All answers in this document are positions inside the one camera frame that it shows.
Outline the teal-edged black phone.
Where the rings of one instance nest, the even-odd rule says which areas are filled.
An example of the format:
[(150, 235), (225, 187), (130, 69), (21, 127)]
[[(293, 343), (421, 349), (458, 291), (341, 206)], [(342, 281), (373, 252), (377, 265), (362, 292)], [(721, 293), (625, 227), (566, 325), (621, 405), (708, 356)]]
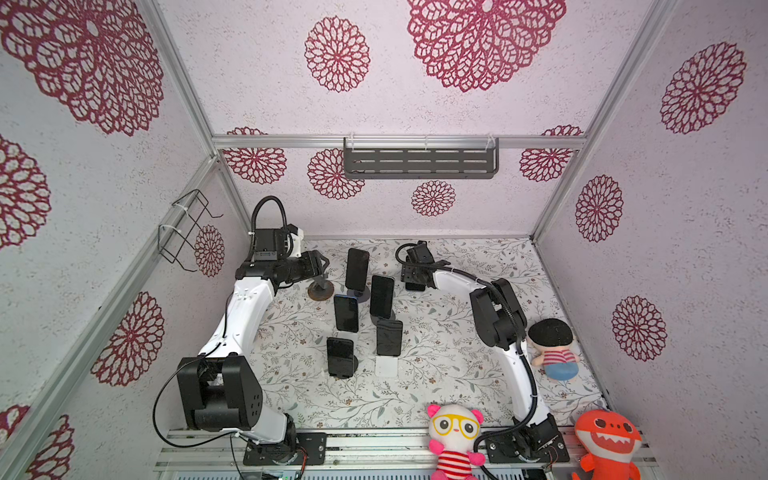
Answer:
[(393, 312), (395, 280), (373, 275), (371, 281), (370, 314), (388, 317)]

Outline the blue-edged black phone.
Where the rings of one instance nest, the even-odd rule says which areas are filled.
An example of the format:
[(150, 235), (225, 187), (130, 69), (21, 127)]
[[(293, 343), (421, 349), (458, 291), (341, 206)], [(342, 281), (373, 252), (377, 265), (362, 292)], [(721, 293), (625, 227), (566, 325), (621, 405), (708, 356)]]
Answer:
[(359, 306), (354, 296), (335, 295), (334, 315), (336, 329), (341, 332), (359, 332)]

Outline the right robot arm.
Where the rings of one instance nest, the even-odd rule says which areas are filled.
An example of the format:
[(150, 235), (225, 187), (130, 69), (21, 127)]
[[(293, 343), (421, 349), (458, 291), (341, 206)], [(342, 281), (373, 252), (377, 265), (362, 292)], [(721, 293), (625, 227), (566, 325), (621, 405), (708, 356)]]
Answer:
[(555, 445), (560, 432), (549, 408), (540, 399), (528, 355), (527, 317), (509, 281), (484, 280), (437, 261), (425, 241), (405, 243), (395, 252), (406, 287), (423, 287), (465, 299), (471, 306), (481, 342), (499, 355), (513, 407), (513, 425), (481, 438), (509, 436), (527, 456)]

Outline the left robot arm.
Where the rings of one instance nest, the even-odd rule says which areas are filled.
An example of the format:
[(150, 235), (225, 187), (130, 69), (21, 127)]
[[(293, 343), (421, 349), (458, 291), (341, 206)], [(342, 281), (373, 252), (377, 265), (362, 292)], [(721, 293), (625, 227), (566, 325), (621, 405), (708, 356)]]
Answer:
[(303, 238), (303, 231), (292, 224), (252, 229), (255, 246), (236, 271), (221, 321), (199, 354), (182, 359), (175, 374), (188, 428), (295, 448), (293, 420), (265, 405), (246, 354), (280, 289), (309, 280), (312, 299), (323, 301), (334, 294), (325, 273), (330, 261), (317, 250), (304, 250)]

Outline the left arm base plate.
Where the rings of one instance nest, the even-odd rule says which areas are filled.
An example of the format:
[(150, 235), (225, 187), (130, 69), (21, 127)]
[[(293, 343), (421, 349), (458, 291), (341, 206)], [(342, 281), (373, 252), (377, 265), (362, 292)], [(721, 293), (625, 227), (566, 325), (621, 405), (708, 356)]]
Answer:
[(264, 467), (323, 465), (327, 440), (328, 435), (325, 432), (299, 432), (289, 433), (286, 439), (279, 443), (249, 443), (243, 464)]

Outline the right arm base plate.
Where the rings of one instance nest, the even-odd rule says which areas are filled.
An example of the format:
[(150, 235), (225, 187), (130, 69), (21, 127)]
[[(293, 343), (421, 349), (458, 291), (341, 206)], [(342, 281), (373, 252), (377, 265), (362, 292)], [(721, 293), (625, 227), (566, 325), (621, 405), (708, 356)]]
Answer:
[(558, 429), (523, 428), (486, 441), (492, 464), (501, 463), (568, 463), (570, 454)]

